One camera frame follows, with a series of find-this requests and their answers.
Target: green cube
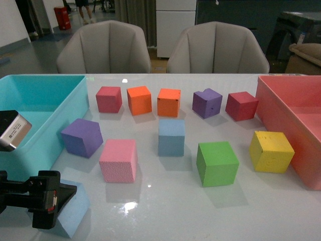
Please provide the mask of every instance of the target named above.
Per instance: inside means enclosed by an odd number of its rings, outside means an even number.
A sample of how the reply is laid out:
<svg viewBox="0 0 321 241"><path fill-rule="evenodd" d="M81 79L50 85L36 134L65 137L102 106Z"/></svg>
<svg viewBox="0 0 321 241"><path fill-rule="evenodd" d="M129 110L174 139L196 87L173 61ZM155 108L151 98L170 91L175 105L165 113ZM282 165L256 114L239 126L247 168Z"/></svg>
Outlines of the green cube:
<svg viewBox="0 0 321 241"><path fill-rule="evenodd" d="M228 142L199 143L196 166L203 187L233 184L239 164Z"/></svg>

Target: foam cube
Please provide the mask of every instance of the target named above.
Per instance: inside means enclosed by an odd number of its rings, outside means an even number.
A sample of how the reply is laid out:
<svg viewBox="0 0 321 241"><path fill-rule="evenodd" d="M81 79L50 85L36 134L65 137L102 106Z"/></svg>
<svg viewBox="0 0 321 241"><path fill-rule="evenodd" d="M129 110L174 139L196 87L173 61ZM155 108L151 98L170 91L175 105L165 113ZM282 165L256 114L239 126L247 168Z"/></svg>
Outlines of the foam cube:
<svg viewBox="0 0 321 241"><path fill-rule="evenodd" d="M185 121L160 119L158 124L158 155L182 157L184 155Z"/></svg>
<svg viewBox="0 0 321 241"><path fill-rule="evenodd" d="M61 131L67 152L90 158L103 143L99 123L76 119Z"/></svg>
<svg viewBox="0 0 321 241"><path fill-rule="evenodd" d="M157 97L157 115L178 117L181 104L179 89L160 89Z"/></svg>
<svg viewBox="0 0 321 241"><path fill-rule="evenodd" d="M225 111L236 122L254 118L259 100L248 92L230 93Z"/></svg>
<svg viewBox="0 0 321 241"><path fill-rule="evenodd" d="M90 207L90 201L82 183L63 179L60 182L77 186L77 192L59 213L56 225L52 229L39 229L39 231L72 238ZM28 215L30 218L33 217L33 214L30 212L28 212Z"/></svg>
<svg viewBox="0 0 321 241"><path fill-rule="evenodd" d="M220 113L222 98L221 94L209 88L194 92L192 110L204 119L209 118Z"/></svg>
<svg viewBox="0 0 321 241"><path fill-rule="evenodd" d="M199 143L196 166L203 187L234 183L239 161L228 142Z"/></svg>
<svg viewBox="0 0 321 241"><path fill-rule="evenodd" d="M282 132L255 131L249 151L257 172L284 173L294 155Z"/></svg>
<svg viewBox="0 0 321 241"><path fill-rule="evenodd" d="M128 88L127 98L132 115L151 112L151 93L146 86Z"/></svg>
<svg viewBox="0 0 321 241"><path fill-rule="evenodd" d="M122 105L120 87L101 87L96 94L96 100L99 112L118 113Z"/></svg>
<svg viewBox="0 0 321 241"><path fill-rule="evenodd" d="M133 183L138 163L136 141L109 139L99 158L105 182Z"/></svg>

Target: chair back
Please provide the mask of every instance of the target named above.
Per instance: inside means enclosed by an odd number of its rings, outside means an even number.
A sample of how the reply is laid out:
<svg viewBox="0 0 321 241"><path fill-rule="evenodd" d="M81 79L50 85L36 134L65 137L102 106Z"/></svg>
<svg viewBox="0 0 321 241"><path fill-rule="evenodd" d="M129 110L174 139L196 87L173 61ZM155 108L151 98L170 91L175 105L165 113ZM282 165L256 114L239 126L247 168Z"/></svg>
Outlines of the chair back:
<svg viewBox="0 0 321 241"><path fill-rule="evenodd" d="M150 73L143 30L105 21L81 27L57 58L59 73Z"/></svg>
<svg viewBox="0 0 321 241"><path fill-rule="evenodd" d="M168 73L268 73L253 33L242 26L210 22L185 29L168 61Z"/></svg>

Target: person's legs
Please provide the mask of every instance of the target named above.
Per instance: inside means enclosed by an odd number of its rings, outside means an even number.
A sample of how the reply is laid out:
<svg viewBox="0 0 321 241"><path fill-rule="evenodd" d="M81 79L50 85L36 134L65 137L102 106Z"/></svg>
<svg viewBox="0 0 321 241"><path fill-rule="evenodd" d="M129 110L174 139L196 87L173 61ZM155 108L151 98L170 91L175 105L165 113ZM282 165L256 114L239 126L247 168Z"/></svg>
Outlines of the person's legs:
<svg viewBox="0 0 321 241"><path fill-rule="evenodd" d="M88 22L84 18L84 13L82 12L82 7L84 6L82 0L75 0L75 2L76 2L76 7L78 8L78 11L79 11L79 15L82 18L83 24L88 24Z"/></svg>
<svg viewBox="0 0 321 241"><path fill-rule="evenodd" d="M101 10L102 10L104 13L106 13L107 11L106 11L106 8L105 8L105 0L101 0L100 2L101 2Z"/></svg>
<svg viewBox="0 0 321 241"><path fill-rule="evenodd" d="M64 7L67 8L68 14L70 14L71 13L71 8L70 8L69 4L67 3L67 0L62 0L62 2L64 3Z"/></svg>
<svg viewBox="0 0 321 241"><path fill-rule="evenodd" d="M87 13L88 13L88 17L90 18L90 22L93 24L95 23L95 21L92 19L92 13L91 13L91 10L89 8L89 6L85 6L86 10L87 10Z"/></svg>

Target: light blue cube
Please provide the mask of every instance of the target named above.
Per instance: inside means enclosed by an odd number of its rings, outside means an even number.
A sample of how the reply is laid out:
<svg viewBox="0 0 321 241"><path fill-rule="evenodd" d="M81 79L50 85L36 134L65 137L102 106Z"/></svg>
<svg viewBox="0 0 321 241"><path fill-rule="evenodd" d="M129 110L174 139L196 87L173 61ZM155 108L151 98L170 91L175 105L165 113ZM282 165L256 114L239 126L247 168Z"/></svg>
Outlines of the light blue cube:
<svg viewBox="0 0 321 241"><path fill-rule="evenodd" d="M160 119L158 126L158 155L182 157L184 155L185 121L183 119Z"/></svg>
<svg viewBox="0 0 321 241"><path fill-rule="evenodd" d="M56 225L52 229L40 229L40 231L72 238L90 207L90 201L82 183L63 179L61 183L77 186L77 192L61 210ZM32 218L33 214L28 212L28 215Z"/></svg>

